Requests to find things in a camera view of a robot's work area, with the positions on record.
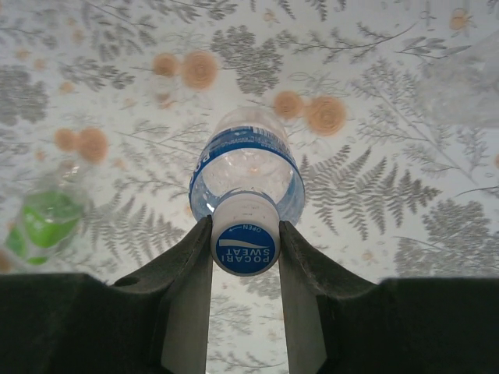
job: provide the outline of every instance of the blue bottle cap label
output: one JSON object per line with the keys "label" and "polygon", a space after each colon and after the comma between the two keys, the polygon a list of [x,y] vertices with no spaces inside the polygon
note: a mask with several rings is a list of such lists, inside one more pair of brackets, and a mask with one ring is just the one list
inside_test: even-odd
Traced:
{"label": "blue bottle cap label", "polygon": [[274,239],[260,226],[236,224],[220,234],[215,247],[218,262],[236,275],[260,273],[274,263]]}

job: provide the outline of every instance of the pocari sweat bottle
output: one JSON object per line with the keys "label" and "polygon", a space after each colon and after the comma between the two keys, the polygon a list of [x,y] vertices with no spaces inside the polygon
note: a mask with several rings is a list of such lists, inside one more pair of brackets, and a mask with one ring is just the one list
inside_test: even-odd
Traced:
{"label": "pocari sweat bottle", "polygon": [[305,189],[284,126],[261,108],[218,124],[189,186],[196,220],[213,215],[211,253],[225,271],[263,273],[279,257],[279,221],[297,224]]}

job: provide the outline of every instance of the plastic bottle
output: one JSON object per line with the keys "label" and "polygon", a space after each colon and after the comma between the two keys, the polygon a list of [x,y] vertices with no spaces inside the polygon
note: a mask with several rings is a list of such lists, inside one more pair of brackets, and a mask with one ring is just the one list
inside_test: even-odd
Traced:
{"label": "plastic bottle", "polygon": [[5,240],[4,255],[10,266],[4,270],[36,270],[71,242],[87,202],[84,168],[63,161],[27,193]]}
{"label": "plastic bottle", "polygon": [[213,215],[211,252],[229,273],[270,269],[280,251],[279,221],[297,224],[305,190],[284,126],[261,108],[240,108],[218,124],[189,186],[197,220]]}

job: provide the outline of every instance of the green bottle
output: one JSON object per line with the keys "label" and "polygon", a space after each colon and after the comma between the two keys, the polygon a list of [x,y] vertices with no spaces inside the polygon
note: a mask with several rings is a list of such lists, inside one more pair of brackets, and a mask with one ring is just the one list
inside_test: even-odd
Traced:
{"label": "green bottle", "polygon": [[18,271],[36,270],[73,239],[87,203],[87,166],[63,161],[27,193],[5,248]]}

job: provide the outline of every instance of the white floral tablecloth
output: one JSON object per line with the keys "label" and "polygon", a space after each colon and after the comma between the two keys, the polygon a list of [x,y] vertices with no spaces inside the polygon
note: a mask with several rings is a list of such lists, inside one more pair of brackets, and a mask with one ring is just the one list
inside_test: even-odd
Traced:
{"label": "white floral tablecloth", "polygon": [[[51,270],[112,282],[174,245],[195,224],[197,154],[256,104],[285,123],[308,189],[298,229],[327,256],[371,281],[499,272],[499,133],[414,105],[422,67],[498,30],[498,0],[0,1],[1,236],[71,136],[107,138]],[[288,372],[276,266],[215,267],[208,358],[210,374]]]}

